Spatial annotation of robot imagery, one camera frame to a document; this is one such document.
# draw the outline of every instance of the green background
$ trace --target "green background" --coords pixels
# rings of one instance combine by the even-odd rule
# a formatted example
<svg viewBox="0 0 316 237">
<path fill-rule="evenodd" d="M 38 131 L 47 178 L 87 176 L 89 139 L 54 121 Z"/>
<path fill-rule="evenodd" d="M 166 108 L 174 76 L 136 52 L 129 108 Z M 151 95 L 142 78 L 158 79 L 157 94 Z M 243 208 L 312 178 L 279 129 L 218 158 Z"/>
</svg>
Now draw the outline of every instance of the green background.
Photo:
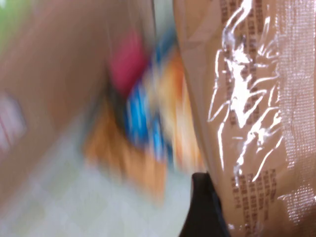
<svg viewBox="0 0 316 237">
<path fill-rule="evenodd" d="M 34 7 L 31 0 L 0 0 L 0 53 Z"/>
</svg>

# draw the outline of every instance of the snack bag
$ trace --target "snack bag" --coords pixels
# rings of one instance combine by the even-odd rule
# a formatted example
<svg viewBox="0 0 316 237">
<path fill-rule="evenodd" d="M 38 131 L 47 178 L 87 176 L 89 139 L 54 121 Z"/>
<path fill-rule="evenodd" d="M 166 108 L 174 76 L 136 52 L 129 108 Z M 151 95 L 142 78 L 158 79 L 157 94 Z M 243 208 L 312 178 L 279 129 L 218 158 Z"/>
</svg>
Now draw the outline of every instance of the snack bag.
<svg viewBox="0 0 316 237">
<path fill-rule="evenodd" d="M 127 134 L 136 146 L 161 150 L 159 153 L 163 155 L 155 156 L 158 160 L 168 160 L 172 167 L 187 173 L 203 170 L 183 65 L 176 46 L 160 63 L 148 68 L 126 107 Z M 155 142 L 149 143 L 152 135 Z"/>
<path fill-rule="evenodd" d="M 174 15 L 231 236 L 316 236 L 315 1 L 174 0 Z"/>
<path fill-rule="evenodd" d="M 86 141 L 84 153 L 88 165 L 102 165 L 120 178 L 127 178 L 162 200 L 166 181 L 166 165 L 152 154 L 134 147 L 117 125 L 114 110 L 104 100 L 99 117 Z"/>
<path fill-rule="evenodd" d="M 164 136 L 172 145 L 174 166 L 188 173 L 202 171 L 203 162 L 194 132 L 182 60 L 177 48 L 166 63 L 154 94 Z"/>
</svg>

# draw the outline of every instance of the tiled floor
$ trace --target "tiled floor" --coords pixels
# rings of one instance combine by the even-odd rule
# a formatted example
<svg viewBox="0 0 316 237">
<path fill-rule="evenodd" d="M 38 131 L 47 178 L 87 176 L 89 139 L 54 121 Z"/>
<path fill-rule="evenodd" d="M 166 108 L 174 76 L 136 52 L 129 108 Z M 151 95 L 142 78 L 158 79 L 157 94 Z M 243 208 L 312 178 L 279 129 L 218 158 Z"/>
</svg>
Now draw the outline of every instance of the tiled floor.
<svg viewBox="0 0 316 237">
<path fill-rule="evenodd" d="M 175 237 L 190 201 L 190 178 L 170 172 L 163 203 L 88 169 L 79 118 L 0 218 L 0 237 Z"/>
</svg>

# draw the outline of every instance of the black object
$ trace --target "black object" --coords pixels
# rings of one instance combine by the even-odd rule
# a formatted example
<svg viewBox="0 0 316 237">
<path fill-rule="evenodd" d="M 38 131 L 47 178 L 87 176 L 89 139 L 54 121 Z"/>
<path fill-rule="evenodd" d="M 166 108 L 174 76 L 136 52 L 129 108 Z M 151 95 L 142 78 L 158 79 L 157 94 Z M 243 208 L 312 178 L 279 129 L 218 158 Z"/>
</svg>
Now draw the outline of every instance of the black object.
<svg viewBox="0 0 316 237">
<path fill-rule="evenodd" d="M 192 182 L 192 200 L 180 237 L 229 237 L 209 174 L 195 173 Z"/>
</svg>

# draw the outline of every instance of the brown paper bag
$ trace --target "brown paper bag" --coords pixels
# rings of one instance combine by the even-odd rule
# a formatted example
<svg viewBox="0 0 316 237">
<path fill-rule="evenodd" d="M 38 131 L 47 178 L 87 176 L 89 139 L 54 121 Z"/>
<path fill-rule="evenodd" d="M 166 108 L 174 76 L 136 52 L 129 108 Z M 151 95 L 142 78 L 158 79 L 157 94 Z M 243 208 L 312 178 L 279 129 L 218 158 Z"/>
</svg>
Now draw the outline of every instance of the brown paper bag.
<svg viewBox="0 0 316 237">
<path fill-rule="evenodd" d="M 174 14 L 231 235 L 315 236 L 315 1 L 175 0 Z"/>
</svg>

